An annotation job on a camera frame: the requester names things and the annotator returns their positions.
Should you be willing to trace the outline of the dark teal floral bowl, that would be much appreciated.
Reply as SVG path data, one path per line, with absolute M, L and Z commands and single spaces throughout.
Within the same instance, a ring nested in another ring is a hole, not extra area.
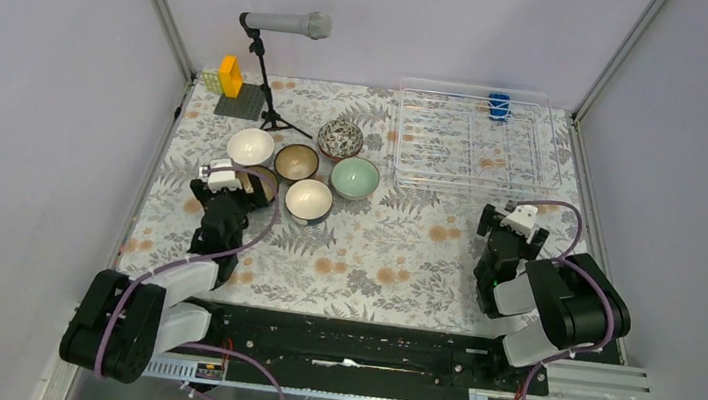
M 243 190 L 253 208 L 266 208 L 277 200 L 278 178 L 271 169 L 262 165 L 252 165 L 249 172 L 241 172 L 239 177 Z

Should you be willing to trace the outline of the plain white bowl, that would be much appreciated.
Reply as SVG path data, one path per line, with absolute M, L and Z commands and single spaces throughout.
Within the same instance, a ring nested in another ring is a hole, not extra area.
M 240 166 L 264 165 L 274 155 L 275 143 L 265 130 L 246 128 L 231 136 L 226 145 L 229 158 Z

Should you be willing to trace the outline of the teal white mug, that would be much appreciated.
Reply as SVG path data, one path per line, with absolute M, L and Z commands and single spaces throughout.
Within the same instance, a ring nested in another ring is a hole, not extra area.
M 298 225 L 311 226 L 328 218 L 334 203 L 331 190 L 323 182 L 304 179 L 291 185 L 284 204 Z

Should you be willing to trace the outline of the black gold striped bowl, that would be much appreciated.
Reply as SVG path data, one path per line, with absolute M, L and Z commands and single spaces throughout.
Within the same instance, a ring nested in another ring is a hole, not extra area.
M 315 176 L 320 167 L 319 158 L 308 145 L 289 144 L 274 157 L 274 168 L 281 179 L 298 182 Z

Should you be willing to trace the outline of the white wire dish rack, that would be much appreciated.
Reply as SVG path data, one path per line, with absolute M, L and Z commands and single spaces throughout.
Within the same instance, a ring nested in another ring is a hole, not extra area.
M 488 97 L 495 92 L 511 96 L 508 122 L 488 116 Z M 564 179 L 550 101 L 541 92 L 403 79 L 396 184 L 491 199 L 555 195 Z

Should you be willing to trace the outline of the pale green ceramic bowl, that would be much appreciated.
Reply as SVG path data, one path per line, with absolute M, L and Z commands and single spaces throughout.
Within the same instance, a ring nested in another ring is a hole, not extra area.
M 368 197 L 376 191 L 380 180 L 381 175 L 377 166 L 361 157 L 350 157 L 339 161 L 330 176 L 333 189 L 349 200 Z

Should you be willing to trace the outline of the pink patterned bowl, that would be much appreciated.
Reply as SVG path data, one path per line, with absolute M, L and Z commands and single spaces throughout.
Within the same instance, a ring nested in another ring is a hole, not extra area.
M 364 136 L 353 122 L 333 119 L 321 126 L 316 143 L 326 157 L 339 161 L 356 156 L 363 148 Z

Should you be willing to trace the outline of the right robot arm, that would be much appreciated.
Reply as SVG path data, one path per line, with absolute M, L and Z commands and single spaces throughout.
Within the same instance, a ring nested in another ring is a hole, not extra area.
M 281 191 L 263 242 L 216 297 L 264 324 L 319 328 L 485 363 L 511 389 L 525 369 L 601 350 L 630 326 L 592 256 L 568 254 L 534 206 L 499 210 L 433 193 L 341 197 L 304 180 Z

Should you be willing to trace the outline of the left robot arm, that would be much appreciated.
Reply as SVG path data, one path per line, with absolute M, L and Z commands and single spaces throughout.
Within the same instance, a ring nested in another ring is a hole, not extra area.
M 190 188 L 205 211 L 188 249 L 193 262 L 140 284 L 116 270 L 97 273 L 61 338 L 62 360 L 129 384 L 154 355 L 182 343 L 200 355 L 222 347 L 225 333 L 214 311 L 191 299 L 225 285 L 256 207 L 252 198 L 262 204 L 274 198 L 253 188 L 214 188 L 200 179 Z

